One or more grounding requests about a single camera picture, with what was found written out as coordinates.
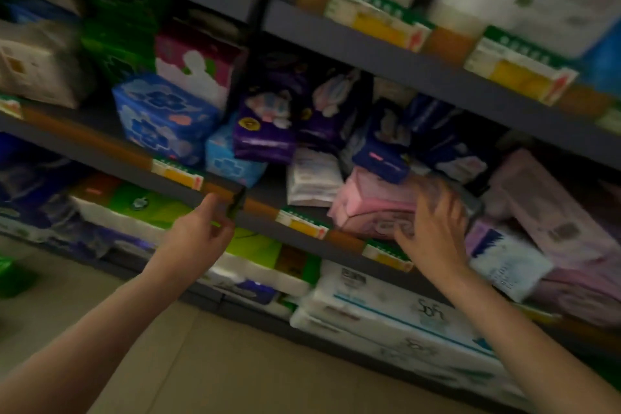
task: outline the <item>teal stripe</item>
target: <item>teal stripe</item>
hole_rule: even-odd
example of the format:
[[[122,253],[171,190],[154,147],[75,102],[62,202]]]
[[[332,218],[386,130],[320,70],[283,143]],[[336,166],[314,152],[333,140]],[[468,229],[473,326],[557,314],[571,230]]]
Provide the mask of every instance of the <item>teal stripe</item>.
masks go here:
[[[402,321],[401,319],[393,318],[392,316],[387,315],[387,314],[384,314],[384,313],[382,313],[381,311],[376,311],[376,310],[374,310],[374,309],[368,308],[368,307],[363,306],[363,305],[361,305],[361,304],[355,303],[355,302],[350,301],[350,300],[348,300],[348,299],[346,299],[346,298],[343,298],[343,297],[342,297],[342,296],[340,296],[340,295],[333,295],[333,296],[334,296],[337,300],[344,301],[344,302],[349,303],[349,304],[351,304],[351,305],[357,306],[358,308],[362,308],[362,309],[364,309],[364,310],[366,310],[366,311],[370,311],[371,313],[375,313],[375,314],[377,314],[377,315],[384,316],[385,318],[391,319],[391,320],[393,320],[393,321],[395,321],[395,322],[398,322],[398,323],[400,323],[400,324],[405,324],[406,326],[410,326],[411,328],[418,329],[419,331],[426,332],[427,334],[431,334],[432,336],[435,336],[435,337],[438,337],[438,338],[440,338],[440,339],[446,340],[447,342],[451,342],[452,344],[457,344],[457,345],[462,346],[462,347],[464,347],[464,348],[466,348],[466,349],[468,349],[468,350],[472,350],[473,352],[477,352],[477,353],[479,353],[479,354],[482,354],[482,355],[486,355],[486,356],[488,356],[488,357],[491,357],[491,358],[493,358],[494,360],[498,360],[498,358],[497,358],[495,355],[491,355],[491,354],[488,354],[488,353],[483,352],[483,351],[481,351],[481,350],[475,349],[474,347],[470,347],[469,345],[466,345],[466,344],[464,344],[464,343],[462,343],[462,342],[454,341],[454,340],[452,340],[452,339],[449,339],[448,337],[444,337],[444,336],[441,336],[440,334],[437,334],[437,333],[435,333],[435,332],[431,332],[431,331],[430,331],[430,330],[428,330],[428,329],[425,329],[425,328],[422,328],[422,327],[419,327],[419,326],[415,326],[414,324],[410,324],[410,323],[408,323],[408,322],[406,322],[406,321]]]

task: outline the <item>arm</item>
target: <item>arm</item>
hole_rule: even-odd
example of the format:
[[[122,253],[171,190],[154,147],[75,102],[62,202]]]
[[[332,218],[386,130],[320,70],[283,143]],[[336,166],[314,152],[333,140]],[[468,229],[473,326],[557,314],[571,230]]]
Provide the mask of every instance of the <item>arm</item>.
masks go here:
[[[226,249],[234,225],[217,205],[206,196],[175,222],[141,275],[11,372],[0,384],[2,412],[87,412],[136,339]]]
[[[442,182],[438,205],[418,187],[415,238],[395,238],[418,269],[470,319],[543,413],[617,413],[621,395],[468,267],[463,206]]]

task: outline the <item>left hand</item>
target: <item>left hand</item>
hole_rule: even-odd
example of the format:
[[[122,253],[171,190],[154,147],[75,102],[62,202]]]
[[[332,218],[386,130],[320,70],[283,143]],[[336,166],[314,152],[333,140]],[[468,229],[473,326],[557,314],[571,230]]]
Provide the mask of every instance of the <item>left hand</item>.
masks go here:
[[[143,275],[174,283],[180,292],[202,277],[224,253],[235,231],[235,224],[218,210],[219,204],[220,198],[210,193],[195,210],[178,218]]]

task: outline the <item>light blue tissue package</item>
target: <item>light blue tissue package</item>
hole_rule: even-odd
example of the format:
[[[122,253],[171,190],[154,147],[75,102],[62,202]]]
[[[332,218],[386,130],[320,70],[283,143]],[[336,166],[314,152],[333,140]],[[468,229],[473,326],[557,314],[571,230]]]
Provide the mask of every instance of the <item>light blue tissue package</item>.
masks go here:
[[[208,140],[206,145],[207,172],[234,180],[245,187],[252,187],[267,169],[267,162],[236,159],[233,152],[233,128],[237,121],[234,114],[228,123],[222,125]]]
[[[46,0],[18,0],[7,3],[14,23],[33,23],[40,20],[58,20],[66,23],[80,23],[80,17]]]
[[[220,120],[216,107],[154,73],[116,85],[113,95],[130,141],[185,166],[202,165]]]

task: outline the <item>hand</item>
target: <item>hand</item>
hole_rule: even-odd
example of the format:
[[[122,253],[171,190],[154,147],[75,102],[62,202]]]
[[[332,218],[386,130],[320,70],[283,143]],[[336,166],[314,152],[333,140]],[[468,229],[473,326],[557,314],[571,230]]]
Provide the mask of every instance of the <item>hand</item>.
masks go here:
[[[417,196],[414,237],[407,237],[397,226],[394,237],[414,265],[432,284],[443,290],[455,276],[469,272],[464,234],[468,226],[462,201],[444,180],[438,205],[431,209],[429,192],[415,182]]]
[[[217,209],[219,203],[218,196],[210,193],[195,210],[178,218],[143,275],[171,283],[179,293],[202,277],[224,253],[235,231],[235,224]]]

